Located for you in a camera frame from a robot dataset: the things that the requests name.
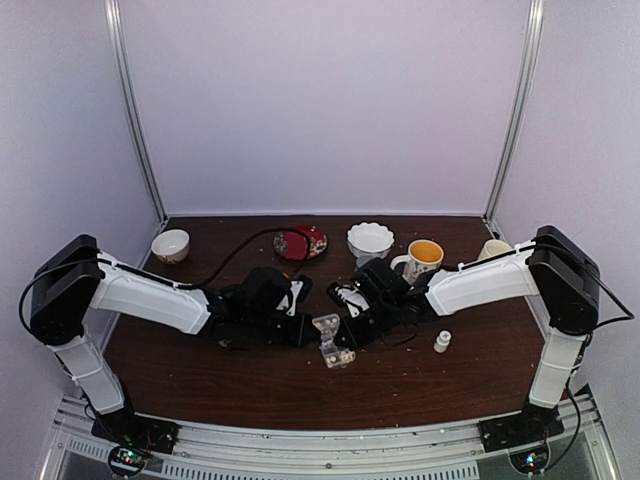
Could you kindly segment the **grey cap pill bottle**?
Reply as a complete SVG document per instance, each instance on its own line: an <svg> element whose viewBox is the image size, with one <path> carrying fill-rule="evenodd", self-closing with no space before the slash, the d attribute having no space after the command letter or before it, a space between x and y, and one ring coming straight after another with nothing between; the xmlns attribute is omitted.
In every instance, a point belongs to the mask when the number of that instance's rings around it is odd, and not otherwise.
<svg viewBox="0 0 640 480"><path fill-rule="evenodd" d="M358 258L356 259L356 266L355 266L355 269L356 269L356 270L360 269L360 268L361 268L361 267L363 267L366 263L368 263L369 261L371 261L371 260L373 260L373 259L374 259L374 256L372 256L372 255L364 255L364 256L358 257Z"/></svg>

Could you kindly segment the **clear plastic pill organizer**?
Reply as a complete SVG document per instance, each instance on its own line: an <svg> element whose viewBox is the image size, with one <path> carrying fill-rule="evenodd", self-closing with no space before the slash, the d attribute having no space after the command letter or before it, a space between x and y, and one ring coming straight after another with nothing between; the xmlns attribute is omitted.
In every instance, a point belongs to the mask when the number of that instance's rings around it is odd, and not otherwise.
<svg viewBox="0 0 640 480"><path fill-rule="evenodd" d="M329 369L345 368L356 359L356 353L334 342L340 328L340 316L328 314L312 319L312 325L320 334L319 351Z"/></svg>

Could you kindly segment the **small white dropper bottle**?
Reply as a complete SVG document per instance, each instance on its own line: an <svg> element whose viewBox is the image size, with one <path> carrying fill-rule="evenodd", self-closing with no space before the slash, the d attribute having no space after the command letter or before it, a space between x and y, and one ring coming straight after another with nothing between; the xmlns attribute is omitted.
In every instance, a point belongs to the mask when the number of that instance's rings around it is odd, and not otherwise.
<svg viewBox="0 0 640 480"><path fill-rule="evenodd" d="M437 335L433 349L436 353L444 353L450 345L452 334L447 330L442 330Z"/></svg>

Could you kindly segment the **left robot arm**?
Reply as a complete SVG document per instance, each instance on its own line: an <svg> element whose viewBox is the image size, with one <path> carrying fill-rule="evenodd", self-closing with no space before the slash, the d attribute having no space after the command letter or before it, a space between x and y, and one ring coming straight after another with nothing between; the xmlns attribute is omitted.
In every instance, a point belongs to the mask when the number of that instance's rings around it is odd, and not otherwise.
<svg viewBox="0 0 640 480"><path fill-rule="evenodd" d="M186 284L120 262L94 237L77 236L34 274L18 303L23 328L54 352L106 429L123 444L144 433L128 410L123 382L86 332L90 309L118 312L214 342L304 347L318 340L299 305L312 288L272 267L255 267L238 284L220 289Z"/></svg>

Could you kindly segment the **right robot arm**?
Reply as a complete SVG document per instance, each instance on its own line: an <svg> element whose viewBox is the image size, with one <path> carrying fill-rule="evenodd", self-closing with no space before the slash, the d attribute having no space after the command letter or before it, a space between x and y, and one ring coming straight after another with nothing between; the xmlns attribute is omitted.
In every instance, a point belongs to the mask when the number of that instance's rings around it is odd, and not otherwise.
<svg viewBox="0 0 640 480"><path fill-rule="evenodd" d="M449 317L475 307L539 299L548 316L541 357L525 404L513 419L519 440L535 440L551 424L572 370L599 319L600 268L559 229L539 228L534 238L492 257L444 264L431 240L412 242L390 261L372 258L349 283L334 283L329 297L349 314L339 345L356 350L402 324Z"/></svg>

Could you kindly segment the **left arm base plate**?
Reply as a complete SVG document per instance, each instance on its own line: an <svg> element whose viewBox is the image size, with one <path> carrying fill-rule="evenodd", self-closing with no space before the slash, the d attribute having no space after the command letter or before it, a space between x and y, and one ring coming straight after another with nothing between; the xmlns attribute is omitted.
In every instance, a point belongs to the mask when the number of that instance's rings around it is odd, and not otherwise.
<svg viewBox="0 0 640 480"><path fill-rule="evenodd" d="M91 434L97 438L140 452L172 454L174 451L179 432L174 422L140 416L126 409L94 416Z"/></svg>

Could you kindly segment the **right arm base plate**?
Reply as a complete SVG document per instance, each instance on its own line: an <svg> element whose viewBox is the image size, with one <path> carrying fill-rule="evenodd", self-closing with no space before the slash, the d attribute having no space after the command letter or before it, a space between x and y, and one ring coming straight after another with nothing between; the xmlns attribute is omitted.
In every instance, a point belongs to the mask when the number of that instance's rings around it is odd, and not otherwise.
<svg viewBox="0 0 640 480"><path fill-rule="evenodd" d="M523 409L512 415L480 421L478 427L487 453L543 442L565 431L557 408Z"/></svg>

